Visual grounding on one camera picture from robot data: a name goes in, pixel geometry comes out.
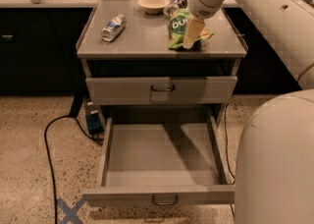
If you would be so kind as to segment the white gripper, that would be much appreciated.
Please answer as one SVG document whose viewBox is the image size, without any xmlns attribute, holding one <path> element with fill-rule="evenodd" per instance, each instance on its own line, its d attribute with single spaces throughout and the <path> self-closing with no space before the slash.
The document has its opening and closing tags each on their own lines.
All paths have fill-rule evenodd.
<svg viewBox="0 0 314 224">
<path fill-rule="evenodd" d="M 225 0 L 188 0 L 188 8 L 196 18 L 187 21 L 183 48 L 190 49 L 205 27 L 202 19 L 209 19 L 221 8 Z"/>
</svg>

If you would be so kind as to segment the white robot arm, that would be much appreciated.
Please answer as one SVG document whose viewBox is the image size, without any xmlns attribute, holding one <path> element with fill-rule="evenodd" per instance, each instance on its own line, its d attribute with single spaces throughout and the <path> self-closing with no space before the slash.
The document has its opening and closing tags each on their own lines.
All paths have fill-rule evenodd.
<svg viewBox="0 0 314 224">
<path fill-rule="evenodd" d="M 195 21 L 224 0 L 188 0 Z M 314 224 L 314 14 L 304 0 L 235 0 L 268 42 L 240 71 L 273 91 L 243 127 L 235 168 L 235 224 Z"/>
</svg>

